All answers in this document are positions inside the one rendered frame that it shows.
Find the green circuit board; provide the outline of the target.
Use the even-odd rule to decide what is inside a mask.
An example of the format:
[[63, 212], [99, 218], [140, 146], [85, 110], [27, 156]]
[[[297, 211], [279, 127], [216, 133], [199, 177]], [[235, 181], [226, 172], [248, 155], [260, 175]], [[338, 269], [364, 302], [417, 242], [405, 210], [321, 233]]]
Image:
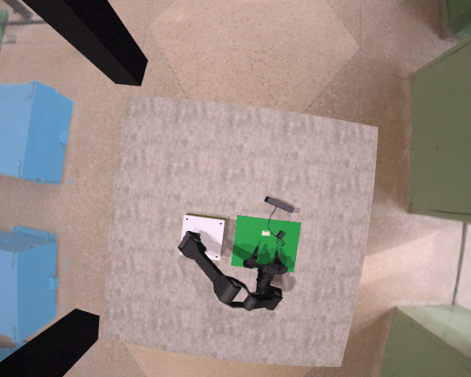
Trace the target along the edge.
[[[278, 250], [287, 272], [294, 272], [300, 229], [300, 222], [237, 215], [231, 265], [244, 267], [243, 261], [251, 258], [258, 246], [256, 263], [274, 263]], [[284, 233], [281, 240], [276, 237], [279, 231]]]

